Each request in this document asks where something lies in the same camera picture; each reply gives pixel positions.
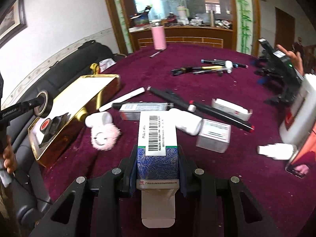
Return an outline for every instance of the silver bolt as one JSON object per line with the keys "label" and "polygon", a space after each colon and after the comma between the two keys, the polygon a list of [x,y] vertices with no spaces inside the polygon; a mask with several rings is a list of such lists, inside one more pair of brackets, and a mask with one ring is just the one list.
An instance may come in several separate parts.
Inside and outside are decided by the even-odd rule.
{"label": "silver bolt", "polygon": [[122,172],[122,170],[120,168],[118,168],[118,167],[112,169],[112,174],[114,174],[114,175],[118,175],[121,172]]}
{"label": "silver bolt", "polygon": [[83,183],[86,179],[83,177],[83,176],[79,176],[77,179],[76,179],[76,182],[77,183]]}
{"label": "silver bolt", "polygon": [[204,174],[204,170],[203,169],[200,169],[200,168],[197,168],[196,170],[194,170],[195,174],[197,175],[203,175]]}
{"label": "silver bolt", "polygon": [[233,183],[239,183],[239,178],[237,176],[233,176],[231,179],[230,179]]}

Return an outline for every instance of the door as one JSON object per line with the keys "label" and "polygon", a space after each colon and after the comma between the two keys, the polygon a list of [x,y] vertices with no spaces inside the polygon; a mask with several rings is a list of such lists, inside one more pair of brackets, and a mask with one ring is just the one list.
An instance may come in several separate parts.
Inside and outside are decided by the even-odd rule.
{"label": "door", "polygon": [[275,45],[280,44],[291,51],[295,38],[295,18],[276,8],[276,21]]}

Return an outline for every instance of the wooden counter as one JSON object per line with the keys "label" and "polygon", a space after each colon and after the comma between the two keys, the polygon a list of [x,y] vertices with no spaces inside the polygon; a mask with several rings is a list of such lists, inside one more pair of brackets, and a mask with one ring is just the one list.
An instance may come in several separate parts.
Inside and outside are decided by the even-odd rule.
{"label": "wooden counter", "polygon": [[[174,26],[165,27],[166,41],[200,44],[235,50],[233,30],[213,27]],[[134,51],[153,44],[151,29],[130,33]]]}

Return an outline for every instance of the black leather sofa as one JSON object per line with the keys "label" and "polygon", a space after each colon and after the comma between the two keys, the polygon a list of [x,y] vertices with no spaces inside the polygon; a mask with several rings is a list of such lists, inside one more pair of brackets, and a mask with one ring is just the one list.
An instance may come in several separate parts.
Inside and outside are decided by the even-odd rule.
{"label": "black leather sofa", "polygon": [[[55,63],[20,98],[19,102],[31,100],[41,90],[47,90],[54,98],[82,75],[91,74],[90,65],[107,58],[118,61],[123,55],[115,55],[110,48],[95,40],[88,41],[75,52]],[[13,199],[19,223],[33,229],[35,223],[48,211],[52,203],[41,176],[40,166],[34,159],[27,129],[34,121],[32,111],[11,121],[7,134],[12,138],[12,147],[18,169],[12,182]]]}

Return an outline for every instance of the black wire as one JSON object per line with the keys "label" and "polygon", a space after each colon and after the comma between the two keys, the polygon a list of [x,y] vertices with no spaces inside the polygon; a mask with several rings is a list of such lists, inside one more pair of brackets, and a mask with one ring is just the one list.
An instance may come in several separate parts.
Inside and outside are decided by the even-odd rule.
{"label": "black wire", "polygon": [[25,190],[26,190],[31,196],[33,196],[35,199],[37,199],[37,200],[39,200],[39,201],[42,201],[42,202],[45,202],[45,203],[47,203],[47,204],[53,205],[53,203],[51,203],[50,201],[42,200],[42,199],[36,197],[36,195],[33,194],[33,193],[31,193],[27,188],[25,188],[25,187],[23,186],[23,184],[21,184],[15,176],[13,176],[13,177],[14,177],[14,179],[18,182],[18,184],[21,185],[21,187],[22,187],[23,189],[25,189]]}

